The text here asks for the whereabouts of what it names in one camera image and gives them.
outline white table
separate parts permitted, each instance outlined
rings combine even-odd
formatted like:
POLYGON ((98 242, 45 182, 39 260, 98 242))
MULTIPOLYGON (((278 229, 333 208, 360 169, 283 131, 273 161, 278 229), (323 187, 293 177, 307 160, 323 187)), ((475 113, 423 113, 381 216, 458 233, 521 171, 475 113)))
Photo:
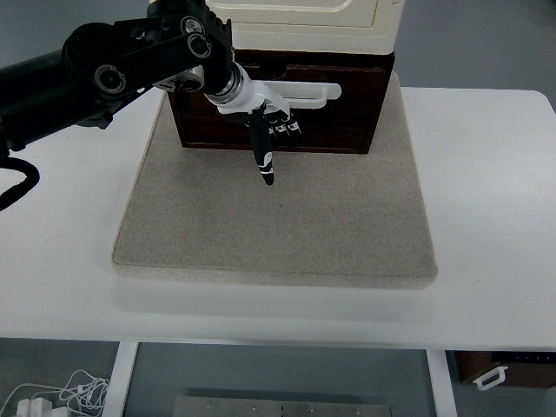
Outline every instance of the white table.
MULTIPOLYGON (((429 287, 118 276, 110 254, 160 102, 152 91, 105 131, 66 129, 19 154, 42 180, 0 214, 0 337, 554 350, 550 104, 530 91, 404 88, 403 96, 439 268, 429 287)), ((15 181, 2 172, 0 187, 15 181)))

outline wooden drawer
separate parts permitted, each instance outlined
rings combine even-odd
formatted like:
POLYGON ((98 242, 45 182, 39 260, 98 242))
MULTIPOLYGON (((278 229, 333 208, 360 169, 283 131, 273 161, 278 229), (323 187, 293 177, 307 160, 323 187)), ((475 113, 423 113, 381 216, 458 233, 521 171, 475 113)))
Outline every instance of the wooden drawer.
MULTIPOLYGON (((368 153, 394 54, 237 50, 235 60, 253 79, 341 86, 341 96, 322 109, 294 109, 302 140, 295 144, 278 142, 276 150, 368 153)), ((202 93, 169 96, 183 147, 250 149, 248 129, 224 120, 202 93)))
POLYGON ((473 383, 488 371, 504 366, 506 380, 501 387, 549 388, 556 386, 556 363, 547 363, 544 356, 551 353, 497 353, 497 352, 457 352, 455 357, 462 383, 473 383))

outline robotic arm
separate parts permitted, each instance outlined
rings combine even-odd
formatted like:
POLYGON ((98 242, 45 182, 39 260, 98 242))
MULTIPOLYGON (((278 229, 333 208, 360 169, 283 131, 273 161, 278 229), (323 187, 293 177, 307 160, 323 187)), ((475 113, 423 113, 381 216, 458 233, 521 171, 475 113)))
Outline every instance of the robotic arm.
POLYGON ((268 185, 271 136, 301 133, 288 102, 233 62, 230 21, 204 0, 157 0, 147 18, 85 24, 61 50, 0 70, 0 168, 18 169, 10 151, 70 125, 106 129, 153 86, 200 90, 223 116, 248 125, 268 185))

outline screw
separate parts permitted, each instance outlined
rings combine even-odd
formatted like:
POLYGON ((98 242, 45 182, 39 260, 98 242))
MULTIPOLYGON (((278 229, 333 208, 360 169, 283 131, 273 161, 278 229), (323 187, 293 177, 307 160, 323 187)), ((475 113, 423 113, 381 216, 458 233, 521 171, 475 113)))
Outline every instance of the screw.
POLYGON ((201 22, 193 17, 184 17, 182 19, 182 33, 205 33, 205 29, 202 27, 201 22))

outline black cable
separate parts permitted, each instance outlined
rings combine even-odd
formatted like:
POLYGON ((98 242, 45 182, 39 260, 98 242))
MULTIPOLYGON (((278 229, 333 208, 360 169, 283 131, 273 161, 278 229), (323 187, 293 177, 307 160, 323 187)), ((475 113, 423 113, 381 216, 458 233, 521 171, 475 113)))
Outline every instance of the black cable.
POLYGON ((18 201, 38 184, 40 175, 32 163, 17 158, 0 158, 0 169, 11 169, 25 174, 26 178, 19 184, 4 191, 0 195, 0 211, 18 201))

